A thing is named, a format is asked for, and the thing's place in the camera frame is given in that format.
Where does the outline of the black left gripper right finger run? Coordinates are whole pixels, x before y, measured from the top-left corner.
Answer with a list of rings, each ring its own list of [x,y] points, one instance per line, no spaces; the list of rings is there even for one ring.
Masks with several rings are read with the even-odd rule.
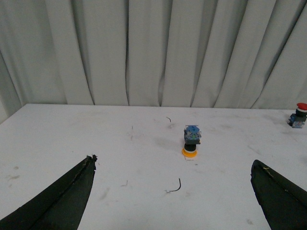
[[[307,228],[307,192],[259,160],[251,166],[251,184],[272,230]]]

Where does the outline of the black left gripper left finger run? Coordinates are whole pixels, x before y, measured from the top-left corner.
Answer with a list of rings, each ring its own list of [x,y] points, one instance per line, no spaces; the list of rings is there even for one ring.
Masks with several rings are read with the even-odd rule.
[[[97,157],[87,156],[0,221],[2,230],[76,230],[85,211]]]

